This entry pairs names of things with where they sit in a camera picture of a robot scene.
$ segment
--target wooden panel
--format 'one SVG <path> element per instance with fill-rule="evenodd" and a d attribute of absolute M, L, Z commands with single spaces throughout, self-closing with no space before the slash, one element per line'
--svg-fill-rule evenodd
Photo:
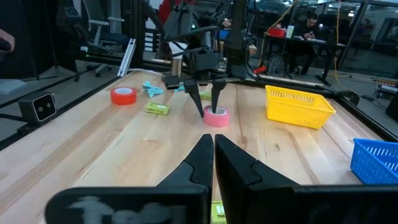
<path fill-rule="evenodd" d="M 164 87 L 160 76 L 130 74 L 1 151 L 0 223 L 39 223 L 48 199 L 73 186 L 155 186 L 205 133 L 224 134 L 300 184 L 359 184 L 349 169 L 352 139 L 379 139 L 333 100 L 337 113 L 320 130 L 270 121 L 265 89 L 234 84 L 219 100 L 231 124 L 211 128 L 188 94 L 149 98 L 141 88 L 147 80 Z M 136 87 L 137 103 L 112 105 L 115 86 Z M 145 113 L 148 101 L 169 105 L 170 114 Z"/>

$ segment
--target office chair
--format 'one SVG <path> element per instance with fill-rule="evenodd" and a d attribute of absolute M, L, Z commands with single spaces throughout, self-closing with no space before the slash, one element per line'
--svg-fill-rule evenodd
<path fill-rule="evenodd" d="M 91 34 L 89 44 L 102 48 L 109 54 L 114 52 L 122 52 L 122 49 L 126 48 L 129 42 L 129 37 L 123 34 L 102 32 L 102 28 L 104 26 L 109 26 L 108 21 L 124 22 L 124 19 L 109 17 L 108 20 L 106 20 L 98 0 L 83 0 L 83 2 L 88 15 L 88 31 Z M 108 64 L 101 64 L 95 70 L 96 77 L 101 76 L 100 71 L 108 66 Z"/>

